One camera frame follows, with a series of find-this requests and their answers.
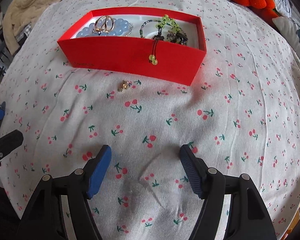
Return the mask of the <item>orange pumpkin plush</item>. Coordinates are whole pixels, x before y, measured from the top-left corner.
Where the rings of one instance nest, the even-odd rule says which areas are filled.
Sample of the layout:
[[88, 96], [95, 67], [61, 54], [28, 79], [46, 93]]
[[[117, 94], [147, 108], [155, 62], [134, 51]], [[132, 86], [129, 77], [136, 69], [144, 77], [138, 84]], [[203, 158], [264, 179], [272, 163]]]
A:
[[262, 18], [271, 27], [275, 28], [273, 19], [280, 15], [277, 12], [274, 0], [231, 0], [239, 5], [248, 7], [257, 16]]

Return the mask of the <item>deer print pillow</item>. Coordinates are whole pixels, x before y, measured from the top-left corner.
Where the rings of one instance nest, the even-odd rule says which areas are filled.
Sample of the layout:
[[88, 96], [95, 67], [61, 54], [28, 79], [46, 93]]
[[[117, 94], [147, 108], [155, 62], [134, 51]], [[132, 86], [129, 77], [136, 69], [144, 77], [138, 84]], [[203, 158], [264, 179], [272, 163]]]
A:
[[273, 23], [300, 59], [300, 24], [282, 16], [273, 19]]

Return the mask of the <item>beige quilted blanket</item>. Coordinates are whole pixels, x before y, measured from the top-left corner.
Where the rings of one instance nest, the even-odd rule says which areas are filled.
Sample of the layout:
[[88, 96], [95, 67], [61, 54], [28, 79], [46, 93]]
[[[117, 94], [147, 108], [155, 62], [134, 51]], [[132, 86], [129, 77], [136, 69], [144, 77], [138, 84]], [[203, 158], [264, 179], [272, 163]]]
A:
[[17, 35], [30, 24], [36, 24], [38, 18], [53, 3], [61, 0], [13, 0], [4, 15], [2, 28], [6, 47], [10, 54], [15, 54], [20, 45]]

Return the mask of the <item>black hair claw clip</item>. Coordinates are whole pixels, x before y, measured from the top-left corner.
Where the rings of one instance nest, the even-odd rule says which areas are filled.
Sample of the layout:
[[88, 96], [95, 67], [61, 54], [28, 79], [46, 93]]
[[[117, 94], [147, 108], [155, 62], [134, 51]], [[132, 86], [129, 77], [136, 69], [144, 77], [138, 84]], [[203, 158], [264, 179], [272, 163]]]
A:
[[166, 39], [171, 43], [175, 43], [175, 44], [179, 44], [179, 45], [183, 45], [183, 46], [186, 46], [187, 42], [188, 42], [188, 38], [187, 38], [186, 34], [183, 34], [179, 31], [176, 33], [172, 32], [172, 31], [168, 31]]

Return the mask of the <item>cherry print bedsheet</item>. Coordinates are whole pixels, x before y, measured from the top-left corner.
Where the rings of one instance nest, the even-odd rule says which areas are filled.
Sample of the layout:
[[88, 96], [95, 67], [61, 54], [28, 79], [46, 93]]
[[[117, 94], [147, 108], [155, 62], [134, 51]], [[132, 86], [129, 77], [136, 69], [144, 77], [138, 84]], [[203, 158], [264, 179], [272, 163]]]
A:
[[[57, 40], [105, 7], [183, 11], [202, 19], [207, 55], [190, 86], [75, 69]], [[123, 80], [132, 86], [119, 92]], [[0, 84], [0, 134], [24, 143], [0, 181], [17, 215], [44, 174], [64, 176], [102, 145], [111, 165], [89, 202], [104, 239], [186, 239], [202, 201], [178, 159], [189, 145], [223, 174], [247, 173], [277, 237], [300, 206], [300, 59], [258, 16], [225, 0], [64, 0], [49, 6]]]

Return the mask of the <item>red jewelry box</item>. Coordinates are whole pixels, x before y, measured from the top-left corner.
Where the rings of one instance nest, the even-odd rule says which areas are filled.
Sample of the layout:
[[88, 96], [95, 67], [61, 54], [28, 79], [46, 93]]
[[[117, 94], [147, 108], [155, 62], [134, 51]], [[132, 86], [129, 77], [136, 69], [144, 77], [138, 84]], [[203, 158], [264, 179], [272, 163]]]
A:
[[[99, 17], [122, 18], [133, 25], [129, 36], [78, 37], [80, 30]], [[173, 18], [187, 35], [186, 46], [167, 40], [155, 42], [155, 20]], [[57, 41], [75, 68], [122, 72], [182, 85], [191, 85], [207, 52], [199, 16], [161, 8], [113, 7], [92, 10], [74, 23]]]

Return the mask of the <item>small gold charm earring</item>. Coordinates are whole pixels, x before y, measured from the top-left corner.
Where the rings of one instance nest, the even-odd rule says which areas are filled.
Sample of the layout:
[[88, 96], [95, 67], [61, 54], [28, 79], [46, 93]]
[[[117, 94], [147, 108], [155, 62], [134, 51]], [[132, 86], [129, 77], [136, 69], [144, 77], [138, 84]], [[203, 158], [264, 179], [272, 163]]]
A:
[[121, 82], [121, 85], [120, 85], [119, 88], [118, 88], [118, 91], [119, 91], [119, 92], [123, 92], [124, 90], [129, 89], [131, 86], [132, 86], [132, 82], [131, 82], [131, 81], [123, 80], [123, 81]]

